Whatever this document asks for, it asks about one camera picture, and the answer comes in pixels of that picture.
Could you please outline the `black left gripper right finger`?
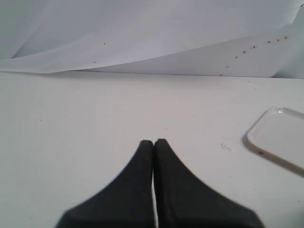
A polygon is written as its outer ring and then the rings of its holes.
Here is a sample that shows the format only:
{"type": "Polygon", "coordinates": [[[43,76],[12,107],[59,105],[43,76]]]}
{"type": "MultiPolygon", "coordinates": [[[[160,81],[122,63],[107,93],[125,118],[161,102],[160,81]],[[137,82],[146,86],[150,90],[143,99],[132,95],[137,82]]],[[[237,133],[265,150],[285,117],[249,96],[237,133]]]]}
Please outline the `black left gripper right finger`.
{"type": "Polygon", "coordinates": [[[198,179],[165,139],[153,151],[154,189],[161,228],[262,228],[252,210],[198,179]]]}

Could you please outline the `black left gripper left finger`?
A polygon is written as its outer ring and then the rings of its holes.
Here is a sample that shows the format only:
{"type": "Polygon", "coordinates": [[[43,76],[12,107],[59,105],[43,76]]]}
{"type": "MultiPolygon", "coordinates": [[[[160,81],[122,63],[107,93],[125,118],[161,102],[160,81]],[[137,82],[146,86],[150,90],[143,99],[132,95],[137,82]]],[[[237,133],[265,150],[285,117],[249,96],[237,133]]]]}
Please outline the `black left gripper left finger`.
{"type": "Polygon", "coordinates": [[[103,190],[67,210],[58,228],[153,228],[153,143],[143,140],[121,173],[103,190]]]}

